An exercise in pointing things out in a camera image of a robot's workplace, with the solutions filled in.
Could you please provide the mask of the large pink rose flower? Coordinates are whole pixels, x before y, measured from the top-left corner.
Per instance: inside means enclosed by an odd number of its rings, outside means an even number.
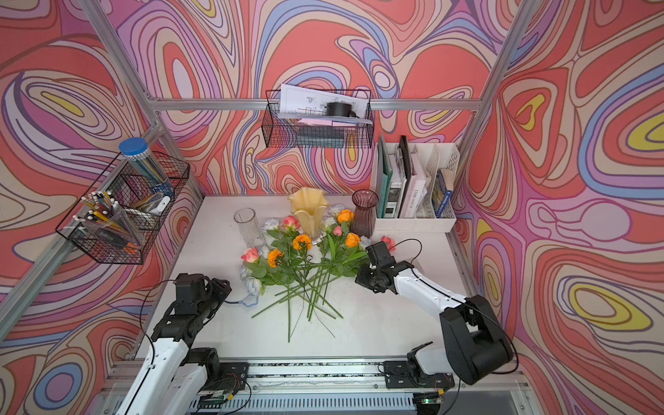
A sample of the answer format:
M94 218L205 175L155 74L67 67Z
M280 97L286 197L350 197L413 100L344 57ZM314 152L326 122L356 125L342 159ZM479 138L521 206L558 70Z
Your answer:
M387 249L389 250L389 252L394 252L395 251L396 242L392 238L390 238L388 236L383 236L380 240L387 246Z

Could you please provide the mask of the pink tulip flower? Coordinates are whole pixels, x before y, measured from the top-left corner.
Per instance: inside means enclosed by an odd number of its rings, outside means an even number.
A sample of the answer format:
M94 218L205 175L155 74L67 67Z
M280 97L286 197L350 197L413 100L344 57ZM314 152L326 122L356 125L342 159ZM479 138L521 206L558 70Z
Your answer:
M337 254L339 254L343 240L343 232L341 226L336 226L327 234L327 242L330 252L330 259L335 261Z

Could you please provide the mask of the orange marigold flower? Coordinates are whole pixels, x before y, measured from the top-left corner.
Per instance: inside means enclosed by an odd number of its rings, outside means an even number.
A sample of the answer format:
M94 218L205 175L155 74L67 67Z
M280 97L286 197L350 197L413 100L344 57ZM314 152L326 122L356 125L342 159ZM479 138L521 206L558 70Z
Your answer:
M292 340L292 294L293 294L293 271L285 254L274 248L267 257L269 281L271 285L278 285L279 304L284 304L287 315L287 342Z
M328 291L332 282L334 263L326 252L316 259L313 252L312 240L309 236L301 234L292 242L298 265L296 276L300 297L307 304L306 319L311 321L319 318L322 313L332 319L342 318L340 311L328 301Z

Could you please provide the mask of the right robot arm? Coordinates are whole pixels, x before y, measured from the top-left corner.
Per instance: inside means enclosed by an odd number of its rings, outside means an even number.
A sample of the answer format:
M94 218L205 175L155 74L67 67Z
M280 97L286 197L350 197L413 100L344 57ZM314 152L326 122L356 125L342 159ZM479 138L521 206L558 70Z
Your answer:
M474 385L488 375L502 375L501 368L519 362L515 346L498 323L488 300L465 297L425 277L411 262L394 259L386 243L366 248L368 264L361 266L356 283L374 293L392 292L405 297L440 323L443 344L427 342L406 355L405 367L385 369L388 379L401 376L416 387L429 380L452 383L456 375Z

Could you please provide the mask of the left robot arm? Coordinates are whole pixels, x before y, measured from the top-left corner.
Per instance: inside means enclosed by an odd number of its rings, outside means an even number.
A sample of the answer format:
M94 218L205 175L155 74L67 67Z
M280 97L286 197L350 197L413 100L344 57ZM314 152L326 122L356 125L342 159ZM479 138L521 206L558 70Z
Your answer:
M148 337L148 356L118 414L185 414L200 390L221 374L215 349L195 338L232 292L225 279L181 273L171 280L176 299Z

